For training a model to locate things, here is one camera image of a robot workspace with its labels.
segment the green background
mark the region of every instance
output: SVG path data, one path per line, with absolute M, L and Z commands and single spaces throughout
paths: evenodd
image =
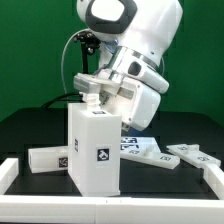
M 199 112 L 224 126 L 224 1 L 180 3 L 184 16 L 164 55 L 170 89 L 160 110 Z M 76 0 L 0 0 L 0 120 L 63 94 L 61 54 L 82 28 Z M 92 57 L 91 71 L 96 66 Z M 72 44 L 65 60 L 69 91 L 81 71 L 80 46 Z

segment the small white block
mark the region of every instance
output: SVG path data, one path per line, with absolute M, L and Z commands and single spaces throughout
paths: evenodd
M 18 174 L 18 159 L 6 159 L 0 166 L 0 195 L 5 194 Z
M 154 138 L 122 139 L 121 158 L 166 169 L 174 169 L 180 163 L 179 157 L 161 153 Z
M 66 170 L 68 147 L 29 149 L 29 165 L 32 173 Z
M 182 160 L 190 163 L 197 168 L 203 168 L 204 164 L 213 163 L 217 166 L 221 165 L 221 161 L 199 151 L 199 145 L 168 145 L 168 152 L 180 157 Z

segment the white box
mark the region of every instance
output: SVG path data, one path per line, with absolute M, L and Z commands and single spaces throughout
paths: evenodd
M 83 196 L 119 195 L 121 116 L 69 104 L 68 172 Z
M 68 147 L 29 149 L 29 165 L 32 173 L 67 170 Z

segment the white frame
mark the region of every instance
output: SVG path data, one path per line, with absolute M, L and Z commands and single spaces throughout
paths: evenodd
M 18 174 L 18 159 L 0 166 L 0 186 Z M 0 196 L 0 222 L 79 224 L 223 224 L 224 201 Z

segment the black square symbol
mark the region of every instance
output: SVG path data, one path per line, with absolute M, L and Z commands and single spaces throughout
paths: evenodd
M 58 166 L 59 166 L 59 168 L 68 167 L 68 157 L 59 158 L 58 159 Z
M 109 148 L 97 149 L 97 162 L 104 162 L 109 160 L 110 160 Z

